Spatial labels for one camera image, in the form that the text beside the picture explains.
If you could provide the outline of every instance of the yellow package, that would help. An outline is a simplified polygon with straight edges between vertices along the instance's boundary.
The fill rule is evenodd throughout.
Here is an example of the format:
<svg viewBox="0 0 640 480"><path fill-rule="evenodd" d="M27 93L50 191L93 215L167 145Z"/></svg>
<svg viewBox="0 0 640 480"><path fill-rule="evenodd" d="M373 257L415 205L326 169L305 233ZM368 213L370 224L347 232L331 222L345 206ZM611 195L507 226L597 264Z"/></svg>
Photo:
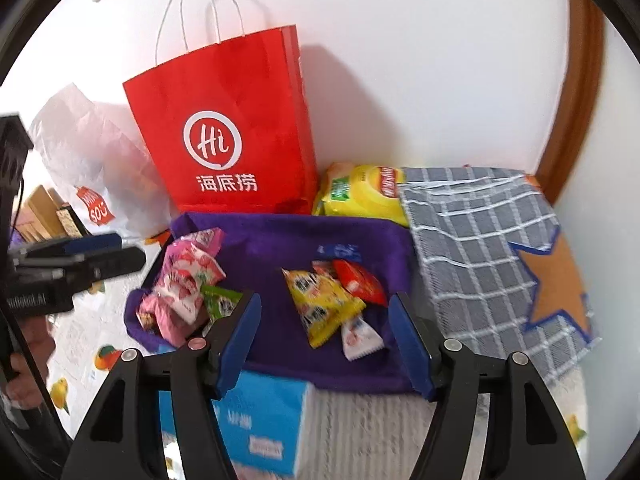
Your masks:
<svg viewBox="0 0 640 480"><path fill-rule="evenodd" d="M326 343L343 322L365 307L364 301L327 276L306 270L282 272L312 348Z"/></svg>
<svg viewBox="0 0 640 480"><path fill-rule="evenodd" d="M334 163L322 181L314 215L383 218L408 227L398 198L402 182L404 173L396 168Z"/></svg>

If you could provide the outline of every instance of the white wall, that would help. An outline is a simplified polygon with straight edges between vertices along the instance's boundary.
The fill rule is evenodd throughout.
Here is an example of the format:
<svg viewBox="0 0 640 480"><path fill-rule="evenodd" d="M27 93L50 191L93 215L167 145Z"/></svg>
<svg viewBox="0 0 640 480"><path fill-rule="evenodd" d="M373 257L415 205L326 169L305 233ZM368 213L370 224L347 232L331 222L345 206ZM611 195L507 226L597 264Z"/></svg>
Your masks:
<svg viewBox="0 0 640 480"><path fill-rule="evenodd" d="M612 471L640 429L639 103L640 65L607 23L593 123L556 205L603 337L582 365L590 480Z"/></svg>
<svg viewBox="0 0 640 480"><path fill-rule="evenodd" d="M75 82L135 132L122 82L153 62L167 0L63 0L0 88L28 125ZM567 0L238 0L248 30L297 23L316 153L388 165L534 170L566 62ZM193 46L212 41L206 0L186 0ZM237 34L219 0L223 34ZM181 53L177 10L161 59ZM40 177L31 162L27 188Z"/></svg>

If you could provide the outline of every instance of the purple fabric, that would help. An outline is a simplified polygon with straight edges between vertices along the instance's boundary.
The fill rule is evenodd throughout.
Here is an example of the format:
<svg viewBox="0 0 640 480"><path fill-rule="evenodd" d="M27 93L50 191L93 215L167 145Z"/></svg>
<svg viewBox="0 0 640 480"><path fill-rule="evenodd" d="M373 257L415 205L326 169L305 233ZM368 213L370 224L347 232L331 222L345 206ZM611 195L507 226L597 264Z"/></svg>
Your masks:
<svg viewBox="0 0 640 480"><path fill-rule="evenodd" d="M386 308L369 305L364 311L365 320L384 338L386 349L349 362L339 331L320 348L309 346L280 270L312 270L319 245L354 244L360 248L362 265L380 280L388 295L410 293L414 248L407 229L391 221L366 218L185 213L172 223L172 232L177 238L213 227L226 235L216 257L227 275L220 286L254 290L262 298L262 320L245 369L299 378L329 390L364 394L413 391ZM154 346L166 343L145 333L135 314L144 294L136 290L127 300L127 329L149 350L157 351Z"/></svg>

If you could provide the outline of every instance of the white bag handle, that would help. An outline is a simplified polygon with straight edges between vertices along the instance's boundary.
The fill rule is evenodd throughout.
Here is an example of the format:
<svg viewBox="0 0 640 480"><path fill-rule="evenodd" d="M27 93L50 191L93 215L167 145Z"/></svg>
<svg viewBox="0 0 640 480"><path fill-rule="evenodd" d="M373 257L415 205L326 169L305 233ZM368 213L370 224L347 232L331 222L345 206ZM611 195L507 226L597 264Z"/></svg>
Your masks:
<svg viewBox="0 0 640 480"><path fill-rule="evenodd" d="M160 27L158 28L158 35L156 37L156 52L155 52L155 62L156 66L158 66L158 46L160 45L160 35L162 33L162 27L164 27L164 22L166 21L166 17L169 13L169 8L171 7L171 3L173 0L169 0L166 4L166 8L164 9L164 14L162 15L162 21L160 22ZM218 10L216 9L216 4L214 0L209 0L211 3L211 9L213 10L213 19L214 25L216 28L216 43L220 43L220 24L218 23ZM240 6L236 0L231 0L236 6L236 11L238 12L238 19L240 21L240 29L242 31L242 36L244 37L246 34L244 32L244 22L242 21L242 14L240 13ZM180 0L180 26L182 27L182 40L184 42L184 48L187 52L189 52L189 45L187 44L187 35L184 30L184 13L183 13L183 3L184 0Z"/></svg>

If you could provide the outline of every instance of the brown wooden trim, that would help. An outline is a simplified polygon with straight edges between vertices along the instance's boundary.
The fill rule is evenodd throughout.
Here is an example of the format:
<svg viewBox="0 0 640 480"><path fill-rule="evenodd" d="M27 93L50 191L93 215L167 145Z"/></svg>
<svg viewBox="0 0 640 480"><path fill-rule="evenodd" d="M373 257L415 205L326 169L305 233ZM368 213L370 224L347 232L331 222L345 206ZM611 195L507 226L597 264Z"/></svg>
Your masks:
<svg viewBox="0 0 640 480"><path fill-rule="evenodd" d="M554 204L587 135L604 54L604 16L591 0L569 0L569 59L556 121L536 179Z"/></svg>

